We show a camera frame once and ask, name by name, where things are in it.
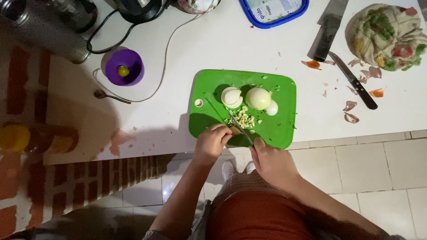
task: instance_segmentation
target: kitchen knife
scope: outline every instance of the kitchen knife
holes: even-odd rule
[[[233,122],[236,124],[236,127],[246,136],[246,138],[249,140],[249,142],[251,143],[251,145],[254,145],[254,142],[252,141],[252,139],[248,136],[248,134],[243,130],[243,128],[240,126],[240,124],[237,122],[237,120],[233,117],[233,114],[231,114],[230,110],[227,109],[228,114],[230,115],[231,119],[233,120]]]
[[[366,106],[372,110],[377,109],[378,105],[375,103],[375,101],[372,99],[366,89],[363,88],[359,80],[357,80],[353,73],[351,73],[350,69],[347,67],[347,65],[345,65],[341,58],[339,58],[335,53],[331,51],[329,52],[329,56],[336,62],[342,73],[344,73],[351,85],[354,87],[354,89],[356,89],[357,93],[362,98]]]
[[[318,24],[322,25],[319,32],[322,31],[322,36],[314,51],[313,59],[319,62],[324,62],[336,32],[341,24],[342,15],[347,7],[348,0],[330,0],[323,11]]]

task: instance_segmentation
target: person's right hand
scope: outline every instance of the person's right hand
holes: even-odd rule
[[[256,138],[249,149],[258,174],[275,188],[286,191],[301,178],[289,151],[272,147],[262,138]]]

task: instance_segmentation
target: white sneaker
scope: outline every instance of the white sneaker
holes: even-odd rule
[[[250,161],[248,162],[248,164],[246,165],[246,174],[251,174],[253,170],[255,170],[255,163],[254,161]]]
[[[227,181],[234,174],[234,166],[230,162],[230,160],[225,161],[222,164],[222,176],[224,177],[224,181]]]

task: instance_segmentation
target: hand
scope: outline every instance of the hand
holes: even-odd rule
[[[194,159],[202,163],[214,164],[221,155],[224,145],[233,136],[233,132],[223,124],[215,124],[199,135]]]
[[[254,147],[249,149],[258,174],[275,188],[286,191],[301,178],[289,151],[272,147],[262,138],[255,139]]]

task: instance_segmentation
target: purple cup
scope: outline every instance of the purple cup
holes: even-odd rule
[[[119,67],[125,66],[129,74],[125,77],[119,75]],[[144,76],[144,64],[139,54],[130,49],[115,52],[105,65],[105,75],[108,80],[117,86],[133,86],[141,82]]]

